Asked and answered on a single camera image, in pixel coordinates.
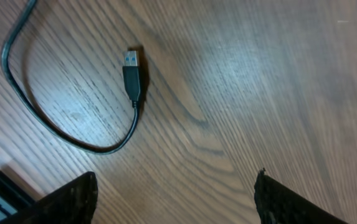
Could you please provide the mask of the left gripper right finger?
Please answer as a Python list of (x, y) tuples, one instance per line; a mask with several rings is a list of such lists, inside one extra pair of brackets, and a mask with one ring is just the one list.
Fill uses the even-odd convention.
[(254, 201), (262, 224), (345, 224), (345, 222), (259, 170)]

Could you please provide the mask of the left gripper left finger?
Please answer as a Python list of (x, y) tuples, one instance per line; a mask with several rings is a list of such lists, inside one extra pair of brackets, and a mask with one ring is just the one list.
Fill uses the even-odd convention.
[(4, 174), (7, 202), (17, 212), (1, 220), (4, 224), (91, 224), (98, 201), (98, 184), (94, 172), (86, 172), (57, 190), (34, 200)]

